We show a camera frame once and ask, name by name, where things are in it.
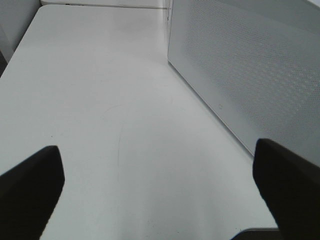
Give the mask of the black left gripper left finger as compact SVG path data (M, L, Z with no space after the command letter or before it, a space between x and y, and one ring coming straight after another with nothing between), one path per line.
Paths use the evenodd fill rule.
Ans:
M0 238L38 240L65 184L60 150L49 145L0 176Z

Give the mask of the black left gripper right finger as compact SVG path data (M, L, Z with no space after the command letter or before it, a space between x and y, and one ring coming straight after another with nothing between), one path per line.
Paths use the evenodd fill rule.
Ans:
M282 145L256 142L252 175L285 240L320 238L320 168Z

